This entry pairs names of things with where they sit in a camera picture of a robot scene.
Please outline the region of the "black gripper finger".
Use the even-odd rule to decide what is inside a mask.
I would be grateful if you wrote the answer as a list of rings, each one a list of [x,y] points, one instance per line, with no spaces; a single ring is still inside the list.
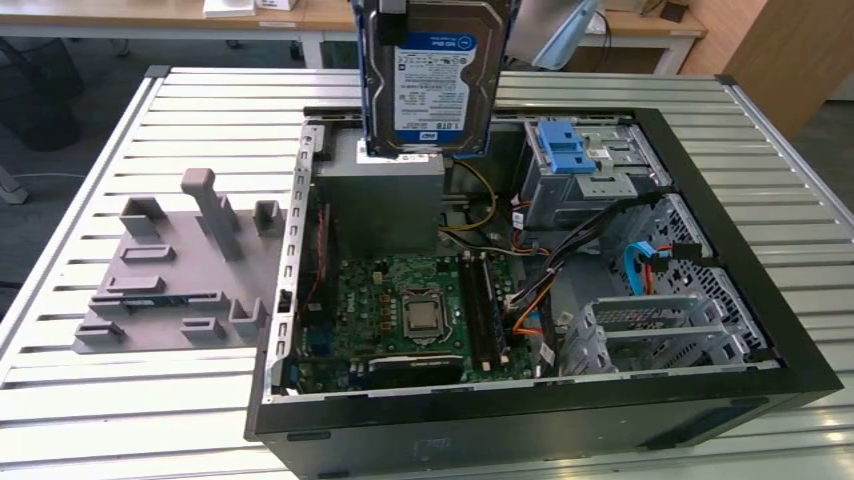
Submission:
[[[407,0],[378,1],[378,38],[383,46],[395,46],[406,41],[407,5]]]

